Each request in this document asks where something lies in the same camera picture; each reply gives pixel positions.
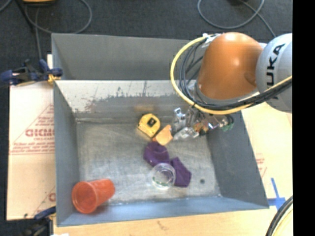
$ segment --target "black mat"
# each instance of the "black mat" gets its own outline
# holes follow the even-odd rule
[[[0,0],[0,8],[7,0]],[[198,0],[85,0],[93,12],[86,34],[195,39],[204,32],[239,31],[259,42],[269,42],[273,34],[258,16],[237,29],[220,29],[205,22],[198,14]],[[261,0],[242,0],[257,9]],[[253,11],[239,0],[204,0],[203,14],[213,23],[232,27],[250,18]],[[34,20],[36,8],[29,8]],[[293,0],[265,0],[259,14],[274,35],[292,32]],[[53,32],[80,30],[89,12],[79,0],[60,0],[43,7],[38,24]],[[50,34],[39,31],[43,56],[51,51]],[[38,61],[34,31],[17,4],[0,11],[0,72],[20,67],[25,59]],[[8,152],[8,90],[0,88],[0,235],[14,236],[32,221],[6,221],[6,185]]]

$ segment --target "black cable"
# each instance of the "black cable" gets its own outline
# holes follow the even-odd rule
[[[275,35],[274,32],[272,31],[272,29],[271,29],[271,27],[269,26],[269,24],[268,24],[268,23],[266,22],[266,20],[259,14],[259,11],[261,10],[262,6],[264,5],[265,0],[261,0],[258,9],[254,9],[254,8],[251,7],[248,3],[246,3],[246,2],[244,2],[244,1],[242,1],[242,0],[237,0],[237,1],[241,2],[242,4],[244,4],[246,7],[248,7],[249,9],[251,9],[251,10],[254,12],[254,14],[253,14],[251,17],[249,17],[246,21],[244,21],[243,23],[241,23],[241,24],[239,24],[239,25],[230,26],[230,27],[217,25],[217,24],[211,22],[210,20],[208,20],[208,19],[203,15],[203,13],[201,12],[201,9],[200,9],[200,4],[201,4],[202,1],[203,1],[203,0],[199,0],[198,3],[197,3],[198,13],[199,13],[199,15],[202,17],[202,19],[203,19],[204,21],[206,21],[208,24],[210,24],[210,25],[212,25],[212,26],[214,26],[214,27],[217,27],[217,28],[219,28],[219,29],[224,29],[224,30],[233,30],[233,29],[237,29],[237,28],[240,28],[240,27],[242,27],[242,26],[248,24],[249,22],[251,22],[251,21],[254,19],[255,16],[258,16],[258,17],[263,21],[263,23],[266,25],[266,27],[267,27],[268,30],[271,32],[271,34],[273,35],[273,37],[276,37],[276,35]]]
[[[0,12],[7,8],[12,1],[13,0],[8,0],[7,2],[5,2],[5,4],[2,7],[0,7]]]
[[[92,17],[93,17],[93,13],[92,13],[92,9],[91,7],[89,6],[89,4],[85,1],[85,0],[79,0],[81,3],[83,3],[85,5],[85,7],[89,10],[89,19],[88,19],[88,22],[79,30],[77,31],[74,31],[74,32],[71,32],[73,34],[77,34],[77,33],[81,33],[83,31],[86,30],[87,27],[89,27],[89,25],[91,24],[91,21],[92,21]],[[28,14],[28,7],[26,6],[25,7],[25,13],[26,13],[26,16],[27,16],[27,19],[28,21],[34,26],[36,27],[37,29],[43,31],[43,32],[46,32],[48,34],[52,34],[54,33],[53,31],[50,31],[50,30],[47,30],[41,26],[39,26],[38,24],[36,24],[30,17],[29,17],[29,14]]]
[[[269,228],[267,230],[266,236],[271,236],[273,232],[275,231],[276,227],[278,226],[278,223],[283,218],[285,213],[289,210],[289,208],[293,205],[293,196],[291,196],[286,202],[283,203],[283,205],[279,208],[276,215],[272,219]]]

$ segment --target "plastic cup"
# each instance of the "plastic cup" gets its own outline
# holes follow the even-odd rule
[[[72,202],[80,213],[91,213],[109,200],[115,193],[114,183],[110,179],[81,181],[72,189]]]
[[[156,188],[167,190],[174,185],[176,172],[167,163],[159,163],[153,167],[149,173],[149,182]]]

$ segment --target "clamp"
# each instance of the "clamp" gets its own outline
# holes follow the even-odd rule
[[[47,62],[41,59],[39,62],[39,68],[32,66],[29,59],[25,60],[22,67],[7,70],[0,74],[0,78],[3,82],[8,83],[10,86],[27,85],[38,81],[52,82],[56,79],[60,79],[63,75],[61,68],[50,69]]]

